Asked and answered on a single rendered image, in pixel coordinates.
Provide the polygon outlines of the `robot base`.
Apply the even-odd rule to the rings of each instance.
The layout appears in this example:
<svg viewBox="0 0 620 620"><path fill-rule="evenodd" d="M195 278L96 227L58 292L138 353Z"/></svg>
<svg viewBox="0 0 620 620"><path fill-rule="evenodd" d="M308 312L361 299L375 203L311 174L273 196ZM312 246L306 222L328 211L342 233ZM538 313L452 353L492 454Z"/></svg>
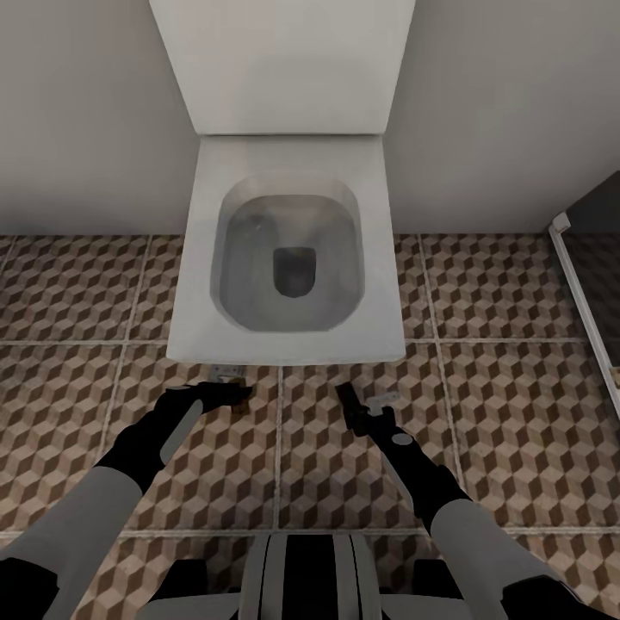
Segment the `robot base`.
<svg viewBox="0 0 620 620"><path fill-rule="evenodd" d="M382 620L475 620L443 559L416 559L412 594L379 587ZM241 587L209 594L205 560L177 560L133 620L238 620Z"/></svg>

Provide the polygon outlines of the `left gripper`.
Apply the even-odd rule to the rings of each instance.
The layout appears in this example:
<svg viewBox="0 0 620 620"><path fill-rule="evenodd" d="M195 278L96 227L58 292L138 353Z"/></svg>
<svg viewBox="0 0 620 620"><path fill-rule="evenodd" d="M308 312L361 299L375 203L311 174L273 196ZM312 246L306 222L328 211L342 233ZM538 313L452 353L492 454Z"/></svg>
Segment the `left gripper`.
<svg viewBox="0 0 620 620"><path fill-rule="evenodd" d="M238 406L242 400L247 400L253 392L253 387L240 387L239 383L212 383L200 382L198 386L208 387L214 394L214 405L211 411L219 406Z"/></svg>

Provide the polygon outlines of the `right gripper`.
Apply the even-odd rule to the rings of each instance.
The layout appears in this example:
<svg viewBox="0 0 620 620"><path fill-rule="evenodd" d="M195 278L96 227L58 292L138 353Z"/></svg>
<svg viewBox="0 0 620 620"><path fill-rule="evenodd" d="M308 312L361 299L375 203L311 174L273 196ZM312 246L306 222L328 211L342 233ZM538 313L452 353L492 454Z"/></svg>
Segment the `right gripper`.
<svg viewBox="0 0 620 620"><path fill-rule="evenodd" d="M356 437L369 435L374 440L375 431L377 431L379 425L386 423L397 425L396 422L394 422L394 409L391 406L382 408L382 412L383 414L372 417L367 412L352 416L344 411L344 420L346 421L347 428L349 430L354 430Z"/></svg>

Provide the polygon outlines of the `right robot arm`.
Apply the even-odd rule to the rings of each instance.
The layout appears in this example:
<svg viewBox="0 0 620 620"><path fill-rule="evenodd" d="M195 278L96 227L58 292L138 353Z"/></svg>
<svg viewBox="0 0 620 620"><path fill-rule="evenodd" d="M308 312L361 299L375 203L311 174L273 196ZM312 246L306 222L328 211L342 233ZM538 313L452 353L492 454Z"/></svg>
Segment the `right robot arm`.
<svg viewBox="0 0 620 620"><path fill-rule="evenodd" d="M475 620L617 620L587 606L552 568L502 530L435 466L411 434L394 422L396 390L369 396L365 412L349 415L356 437L370 436L381 463L443 557Z"/></svg>

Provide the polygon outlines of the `mousetrap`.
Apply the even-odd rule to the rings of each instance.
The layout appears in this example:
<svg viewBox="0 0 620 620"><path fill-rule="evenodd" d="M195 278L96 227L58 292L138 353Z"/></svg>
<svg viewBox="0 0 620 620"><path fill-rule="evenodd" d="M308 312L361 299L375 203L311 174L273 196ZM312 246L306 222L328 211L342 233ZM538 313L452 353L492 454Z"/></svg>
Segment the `mousetrap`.
<svg viewBox="0 0 620 620"><path fill-rule="evenodd" d="M365 412L365 407L361 406L360 400L357 398L356 390L352 387L350 381L347 381L339 387L335 387L340 402L349 415L356 415Z"/></svg>
<svg viewBox="0 0 620 620"><path fill-rule="evenodd" d="M239 383L241 388L245 388L245 378L227 379L228 383ZM247 400L242 400L238 406L231 406L232 416L239 418L250 414L249 403Z"/></svg>

